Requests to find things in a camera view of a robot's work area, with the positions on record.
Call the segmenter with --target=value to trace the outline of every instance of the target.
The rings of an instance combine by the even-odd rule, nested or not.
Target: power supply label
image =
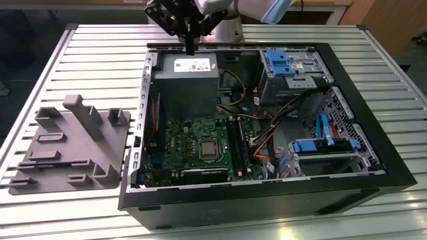
[[[178,58],[173,61],[173,72],[208,72],[210,63],[208,58]]]

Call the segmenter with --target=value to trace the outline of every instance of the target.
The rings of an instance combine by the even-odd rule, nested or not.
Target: yellow wire
[[[238,83],[241,84],[241,88],[242,88],[242,95],[241,95],[241,98],[237,101],[229,102],[229,103],[217,104],[217,106],[226,107],[226,106],[236,105],[237,103],[240,103],[242,101],[242,99],[245,99],[246,89],[245,89],[245,85],[242,84],[242,81],[240,80],[237,75],[232,71],[229,71],[226,69],[224,69],[224,72],[229,73],[234,77],[234,79],[237,79]]]

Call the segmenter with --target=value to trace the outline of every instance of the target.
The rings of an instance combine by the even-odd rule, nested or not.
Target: floor
[[[78,24],[146,24],[141,11],[70,11],[58,12],[58,18],[50,20],[42,10],[25,11],[26,18],[35,32],[30,49],[35,55],[34,62],[25,68],[6,68],[0,64],[0,81],[9,88],[7,96],[0,96],[0,145],[7,135],[21,107],[31,91],[53,48],[61,37],[65,25]],[[410,65],[406,75],[427,94],[427,44],[417,45],[410,41],[402,53],[394,58],[397,64]]]

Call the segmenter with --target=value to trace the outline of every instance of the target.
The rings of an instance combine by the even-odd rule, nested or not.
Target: red wire
[[[336,130],[336,128],[333,127],[332,123],[328,124],[330,130],[332,130],[332,134],[333,134],[333,137],[337,138],[340,135],[338,135],[338,131]]]

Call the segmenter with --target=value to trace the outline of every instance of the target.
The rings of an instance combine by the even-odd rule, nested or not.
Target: cpu socket
[[[218,138],[213,135],[201,136],[197,140],[198,159],[206,163],[213,163],[220,158]]]

